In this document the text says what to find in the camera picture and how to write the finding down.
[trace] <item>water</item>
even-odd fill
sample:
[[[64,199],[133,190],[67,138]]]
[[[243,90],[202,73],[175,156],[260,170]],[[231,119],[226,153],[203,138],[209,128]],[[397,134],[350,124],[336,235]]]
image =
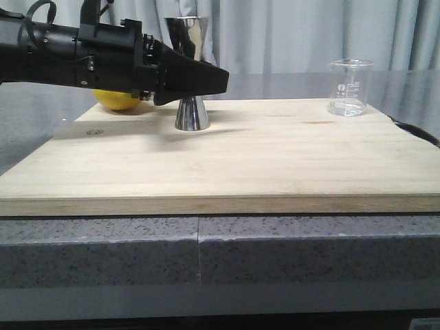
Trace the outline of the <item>water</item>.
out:
[[[330,99],[329,112],[338,116],[354,117],[365,112],[365,106],[357,99]]]

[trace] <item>wooden board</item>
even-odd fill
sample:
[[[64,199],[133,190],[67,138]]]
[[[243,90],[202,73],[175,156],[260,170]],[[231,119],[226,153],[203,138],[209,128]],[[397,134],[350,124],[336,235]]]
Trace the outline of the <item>wooden board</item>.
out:
[[[440,150],[372,107],[205,104],[198,133],[174,128],[176,102],[97,104],[0,177],[0,215],[440,211]]]

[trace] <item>stainless steel jigger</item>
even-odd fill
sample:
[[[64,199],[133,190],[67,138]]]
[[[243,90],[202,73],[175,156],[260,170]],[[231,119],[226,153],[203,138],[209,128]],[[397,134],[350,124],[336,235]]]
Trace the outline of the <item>stainless steel jigger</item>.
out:
[[[196,61],[201,59],[208,17],[167,18],[166,25],[173,49]],[[175,128],[181,131],[201,131],[210,126],[208,113],[201,96],[182,98],[175,122]]]

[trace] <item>plywood edge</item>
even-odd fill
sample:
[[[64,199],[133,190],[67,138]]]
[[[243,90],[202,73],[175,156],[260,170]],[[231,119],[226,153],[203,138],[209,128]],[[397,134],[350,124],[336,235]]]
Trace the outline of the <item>plywood edge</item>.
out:
[[[440,212],[440,195],[0,199],[0,216]]]

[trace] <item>table surface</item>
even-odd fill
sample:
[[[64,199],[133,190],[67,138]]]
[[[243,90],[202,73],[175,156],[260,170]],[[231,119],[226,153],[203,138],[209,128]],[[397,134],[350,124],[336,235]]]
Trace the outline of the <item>table surface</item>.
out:
[[[206,99],[325,98],[328,74],[231,76]],[[0,87],[0,174],[96,101]],[[440,71],[373,72],[368,102],[440,138]],[[439,308],[440,213],[0,218],[0,320]]]

